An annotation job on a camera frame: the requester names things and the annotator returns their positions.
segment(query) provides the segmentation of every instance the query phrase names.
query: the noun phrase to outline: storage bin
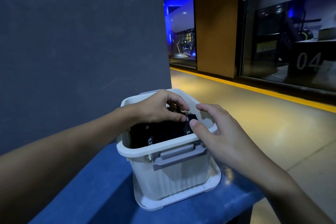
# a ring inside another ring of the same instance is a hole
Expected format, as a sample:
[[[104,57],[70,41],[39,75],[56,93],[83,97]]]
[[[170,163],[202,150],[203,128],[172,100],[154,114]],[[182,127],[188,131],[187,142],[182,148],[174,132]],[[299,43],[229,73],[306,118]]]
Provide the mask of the storage bin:
[[[197,100],[179,89],[169,89],[182,96],[211,133],[217,126],[206,112],[196,109]],[[121,106],[140,102],[155,92],[140,94],[123,100]],[[210,154],[195,134],[178,137],[139,149],[130,148],[129,131],[117,138],[118,152],[127,157],[143,195],[151,200],[175,194],[205,183],[209,178]]]

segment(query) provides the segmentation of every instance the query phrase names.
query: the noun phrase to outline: hand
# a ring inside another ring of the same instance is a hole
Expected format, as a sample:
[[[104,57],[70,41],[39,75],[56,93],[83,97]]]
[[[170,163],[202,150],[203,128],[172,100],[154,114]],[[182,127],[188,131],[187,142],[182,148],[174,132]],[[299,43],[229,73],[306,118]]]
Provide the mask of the hand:
[[[160,90],[149,98],[136,103],[141,123],[158,123],[165,120],[186,121],[185,115],[168,111],[166,104],[176,110],[178,106],[181,111],[189,111],[190,108],[184,99],[173,92]]]
[[[216,135],[197,120],[191,120],[190,126],[216,159],[256,183],[269,179],[269,173],[273,173],[277,165],[258,148],[226,110],[219,105],[208,104],[197,104],[196,108],[208,112],[215,119],[218,127]]]

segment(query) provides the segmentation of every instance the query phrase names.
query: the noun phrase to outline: yellow stripe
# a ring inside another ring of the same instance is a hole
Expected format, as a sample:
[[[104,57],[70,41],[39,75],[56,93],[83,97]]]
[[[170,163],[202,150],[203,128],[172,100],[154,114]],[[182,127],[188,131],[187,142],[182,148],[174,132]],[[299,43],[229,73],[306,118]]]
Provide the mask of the yellow stripe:
[[[280,94],[280,93],[277,93],[277,92],[273,92],[273,91],[270,91],[270,90],[259,89],[259,88],[255,88],[255,87],[252,87],[252,86],[247,86],[247,85],[239,84],[239,83],[236,83],[236,82],[230,82],[230,81],[226,81],[226,80],[223,80],[223,79],[218,79],[218,78],[203,75],[203,74],[184,71],[184,70],[173,68],[173,67],[171,67],[170,69],[176,70],[176,71],[179,71],[179,72],[183,72],[183,73],[187,73],[187,74],[196,75],[198,77],[206,78],[206,79],[213,80],[213,81],[216,81],[216,82],[221,82],[221,83],[225,83],[225,84],[228,84],[228,85],[236,86],[236,87],[243,88],[243,89],[246,89],[246,90],[252,90],[252,91],[255,91],[255,92],[258,92],[258,93],[261,93],[261,94],[266,94],[266,95],[269,95],[269,96],[272,96],[272,97],[285,99],[285,100],[292,101],[292,102],[295,102],[295,103],[298,103],[298,104],[307,105],[307,106],[315,107],[315,108],[322,109],[322,110],[325,110],[325,111],[336,113],[336,106],[322,104],[322,103],[318,103],[318,102],[313,102],[313,101],[305,100],[305,99],[302,99],[302,98],[292,97],[292,96]]]

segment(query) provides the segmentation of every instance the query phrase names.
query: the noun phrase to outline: brown pillar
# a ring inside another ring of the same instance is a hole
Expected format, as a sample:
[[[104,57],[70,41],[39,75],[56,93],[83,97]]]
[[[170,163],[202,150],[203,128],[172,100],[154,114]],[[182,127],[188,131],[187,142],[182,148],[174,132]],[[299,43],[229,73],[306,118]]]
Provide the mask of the brown pillar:
[[[197,69],[234,77],[238,0],[195,0]]]

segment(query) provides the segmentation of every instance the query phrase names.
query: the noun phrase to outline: person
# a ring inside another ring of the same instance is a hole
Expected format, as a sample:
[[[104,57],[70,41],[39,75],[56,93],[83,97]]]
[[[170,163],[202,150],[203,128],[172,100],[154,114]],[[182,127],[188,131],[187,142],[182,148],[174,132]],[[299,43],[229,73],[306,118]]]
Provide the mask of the person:
[[[0,223],[26,223],[113,138],[137,123],[185,121],[170,112],[178,106],[189,111],[181,96],[160,90],[135,104],[32,142],[0,157]],[[197,104],[215,120],[216,135],[199,121],[193,132],[213,157],[252,180],[272,205],[281,223],[333,223],[302,191],[290,175],[269,159],[238,122],[219,105]]]

